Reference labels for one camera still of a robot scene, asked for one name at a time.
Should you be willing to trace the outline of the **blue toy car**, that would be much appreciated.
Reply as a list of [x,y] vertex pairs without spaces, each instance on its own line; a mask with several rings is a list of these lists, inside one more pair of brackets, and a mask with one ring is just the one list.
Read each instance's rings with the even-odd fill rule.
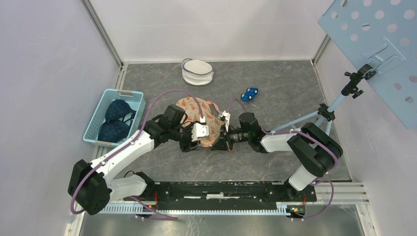
[[245,93],[240,97],[242,101],[250,102],[252,101],[259,93],[258,88],[248,88]]

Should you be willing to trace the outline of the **white mesh laundry bag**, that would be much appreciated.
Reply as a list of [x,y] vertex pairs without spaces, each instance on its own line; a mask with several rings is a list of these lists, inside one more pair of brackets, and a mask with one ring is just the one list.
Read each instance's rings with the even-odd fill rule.
[[181,62],[183,79],[194,86],[204,86],[213,80],[213,67],[201,60],[186,58]]

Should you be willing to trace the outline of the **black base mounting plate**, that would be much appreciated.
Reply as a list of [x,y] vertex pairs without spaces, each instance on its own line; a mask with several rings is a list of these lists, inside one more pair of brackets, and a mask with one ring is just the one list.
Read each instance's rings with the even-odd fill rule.
[[179,201],[181,199],[250,199],[263,202],[316,202],[313,186],[291,192],[283,182],[273,181],[162,181],[150,184],[137,196],[141,201]]

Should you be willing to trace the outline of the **dark blue lace bra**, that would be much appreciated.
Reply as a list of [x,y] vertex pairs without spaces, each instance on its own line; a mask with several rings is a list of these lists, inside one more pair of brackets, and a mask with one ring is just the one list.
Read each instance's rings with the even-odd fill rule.
[[98,133],[97,140],[118,143],[130,132],[136,111],[121,99],[114,100],[105,113],[105,122]]

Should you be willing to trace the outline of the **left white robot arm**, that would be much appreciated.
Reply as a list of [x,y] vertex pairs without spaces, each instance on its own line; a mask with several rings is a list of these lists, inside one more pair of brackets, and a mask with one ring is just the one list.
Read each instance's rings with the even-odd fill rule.
[[90,162],[81,159],[74,164],[68,194],[73,214],[94,215],[109,202],[138,196],[149,200],[154,186],[138,174],[117,178],[117,174],[140,156],[169,140],[177,141],[183,152],[196,149],[200,139],[209,134],[203,113],[197,121],[189,121],[185,110],[172,104],[165,112],[146,123],[130,138],[109,153]]

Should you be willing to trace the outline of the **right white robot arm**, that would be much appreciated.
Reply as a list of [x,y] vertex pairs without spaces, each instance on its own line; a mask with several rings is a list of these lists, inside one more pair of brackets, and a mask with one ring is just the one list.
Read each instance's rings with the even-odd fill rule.
[[342,147],[311,122],[283,132],[264,130],[250,112],[242,113],[239,122],[237,128],[222,125],[211,149],[231,151],[235,143],[247,142],[258,153],[293,152],[301,166],[284,183],[284,195],[291,201],[298,200],[308,185],[327,175],[343,155]]

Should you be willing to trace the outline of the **light blue plastic basket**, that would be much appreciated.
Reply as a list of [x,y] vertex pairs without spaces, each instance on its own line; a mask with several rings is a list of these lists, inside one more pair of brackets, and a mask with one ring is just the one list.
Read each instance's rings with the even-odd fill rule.
[[[136,111],[136,115],[133,119],[132,126],[130,128],[130,132],[126,138],[118,143],[109,143],[98,141],[98,133],[102,124],[105,122],[105,113],[110,104],[116,100],[121,99],[125,100],[130,107]],[[144,95],[142,92],[138,91],[129,91],[129,90],[117,90],[117,89],[107,89],[104,91],[101,100],[91,118],[91,121],[84,133],[83,140],[86,142],[93,143],[99,146],[105,147],[117,147],[123,142],[125,142],[128,138],[130,138],[137,130],[140,129],[140,121],[143,116],[144,110],[146,107],[146,102],[144,100]]]

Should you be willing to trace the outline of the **floral peach laundry bag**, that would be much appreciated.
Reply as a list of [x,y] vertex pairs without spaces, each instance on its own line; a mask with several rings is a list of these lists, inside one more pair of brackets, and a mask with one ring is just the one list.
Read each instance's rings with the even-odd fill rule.
[[[220,128],[224,124],[219,119],[220,110],[218,106],[212,101],[206,101],[197,97],[197,100],[203,110],[203,115],[208,125],[209,136],[200,139],[200,144],[204,148],[212,146],[220,136]],[[200,110],[192,97],[185,97],[180,99],[176,105],[185,110],[187,118],[183,117],[183,127],[191,124],[191,122],[200,120]]]

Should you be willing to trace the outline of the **blue perforated panel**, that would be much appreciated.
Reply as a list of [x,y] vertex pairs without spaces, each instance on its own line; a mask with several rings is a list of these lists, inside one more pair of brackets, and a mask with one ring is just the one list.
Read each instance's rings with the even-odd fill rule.
[[417,2],[336,0],[318,21],[350,63],[376,72],[369,85],[408,129],[417,126]]

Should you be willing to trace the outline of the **light blue tripod stand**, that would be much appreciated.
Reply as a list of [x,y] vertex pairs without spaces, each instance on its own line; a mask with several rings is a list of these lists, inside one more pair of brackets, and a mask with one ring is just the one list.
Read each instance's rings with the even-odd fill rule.
[[291,127],[295,129],[296,128],[295,124],[301,121],[313,118],[313,117],[318,117],[318,119],[315,122],[315,125],[320,126],[322,123],[327,121],[328,124],[326,127],[326,133],[329,134],[332,123],[335,120],[334,111],[336,110],[337,106],[339,106],[341,102],[350,95],[352,96],[353,99],[356,99],[357,97],[362,95],[363,90],[358,88],[358,84],[362,80],[365,80],[365,81],[370,80],[376,74],[377,74],[377,70],[369,64],[365,64],[357,72],[354,72],[354,73],[345,72],[344,76],[349,78],[349,82],[343,87],[340,94],[329,106],[326,105],[325,103],[322,103],[319,105],[319,108],[317,109],[317,111],[310,113],[308,115],[305,115],[301,118],[295,119],[282,126],[279,126],[278,128],[273,129],[273,131],[277,132],[287,127]]

